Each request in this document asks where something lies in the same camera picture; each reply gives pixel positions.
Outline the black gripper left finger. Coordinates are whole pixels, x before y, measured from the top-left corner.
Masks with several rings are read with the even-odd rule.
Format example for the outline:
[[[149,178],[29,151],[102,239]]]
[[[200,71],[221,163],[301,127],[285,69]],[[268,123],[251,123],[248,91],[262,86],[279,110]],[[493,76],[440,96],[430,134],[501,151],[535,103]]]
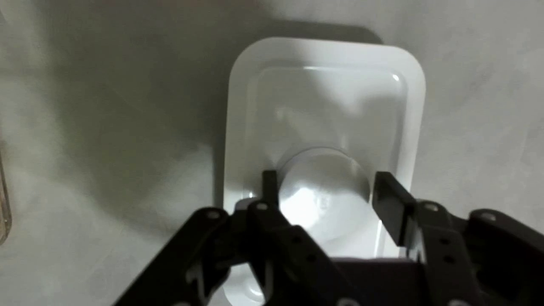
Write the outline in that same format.
[[[262,171],[262,195],[239,200],[233,214],[195,210],[114,306],[207,306],[243,263],[263,306],[364,306],[333,259],[280,212],[275,169]]]

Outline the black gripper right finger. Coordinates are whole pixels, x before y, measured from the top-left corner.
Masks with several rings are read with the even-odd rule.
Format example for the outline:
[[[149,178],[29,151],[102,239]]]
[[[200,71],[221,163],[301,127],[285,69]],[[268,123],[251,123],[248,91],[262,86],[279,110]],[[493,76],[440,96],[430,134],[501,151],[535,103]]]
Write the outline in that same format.
[[[374,176],[372,207],[420,266],[428,306],[544,306],[544,234],[534,227],[494,208],[457,217],[389,171]]]

